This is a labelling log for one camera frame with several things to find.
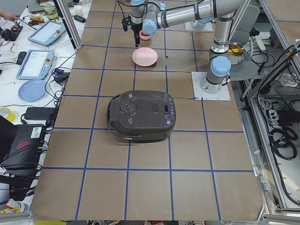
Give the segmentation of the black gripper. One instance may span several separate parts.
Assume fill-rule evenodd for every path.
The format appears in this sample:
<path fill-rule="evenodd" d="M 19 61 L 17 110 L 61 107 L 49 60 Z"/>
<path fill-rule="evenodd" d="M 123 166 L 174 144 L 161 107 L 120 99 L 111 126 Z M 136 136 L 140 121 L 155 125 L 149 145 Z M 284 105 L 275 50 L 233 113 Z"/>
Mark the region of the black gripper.
<path fill-rule="evenodd" d="M 134 39 L 135 39 L 135 47 L 140 45 L 140 35 L 139 32 L 142 30 L 141 23 L 131 23 L 131 30 L 134 32 Z"/>

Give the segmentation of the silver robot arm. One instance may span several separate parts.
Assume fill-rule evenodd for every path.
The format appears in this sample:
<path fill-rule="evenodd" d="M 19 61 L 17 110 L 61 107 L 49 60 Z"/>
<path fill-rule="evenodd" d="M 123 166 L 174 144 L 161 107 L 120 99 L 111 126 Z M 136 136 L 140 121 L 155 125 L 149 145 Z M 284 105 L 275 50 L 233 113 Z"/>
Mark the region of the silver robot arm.
<path fill-rule="evenodd" d="M 212 17 L 206 17 L 206 18 L 193 21 L 193 24 L 198 25 L 198 24 L 207 24 L 207 23 L 214 23 L 214 22 L 215 20 Z"/>
<path fill-rule="evenodd" d="M 200 0 L 189 5 L 167 8 L 157 0 L 131 0 L 130 4 L 119 0 L 119 5 L 131 8 L 131 14 L 123 17 L 121 24 L 124 31 L 128 26 L 134 32 L 135 46 L 140 44 L 140 31 L 153 35 L 158 29 L 174 25 L 216 19 L 216 30 L 210 46 L 210 59 L 226 56 L 229 50 L 229 37 L 235 12 L 243 4 L 242 0 Z"/>

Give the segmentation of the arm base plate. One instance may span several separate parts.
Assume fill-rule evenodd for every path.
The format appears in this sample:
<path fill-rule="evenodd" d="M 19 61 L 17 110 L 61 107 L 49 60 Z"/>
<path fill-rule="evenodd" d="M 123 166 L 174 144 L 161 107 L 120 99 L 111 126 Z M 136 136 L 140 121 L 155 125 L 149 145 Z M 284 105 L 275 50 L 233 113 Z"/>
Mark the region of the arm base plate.
<path fill-rule="evenodd" d="M 190 32 L 213 32 L 212 23 L 194 23 L 194 22 L 186 22 L 185 23 L 185 31 Z"/>
<path fill-rule="evenodd" d="M 220 84 L 211 84 L 206 79 L 207 72 L 191 72 L 195 100 L 230 101 L 227 80 Z"/>

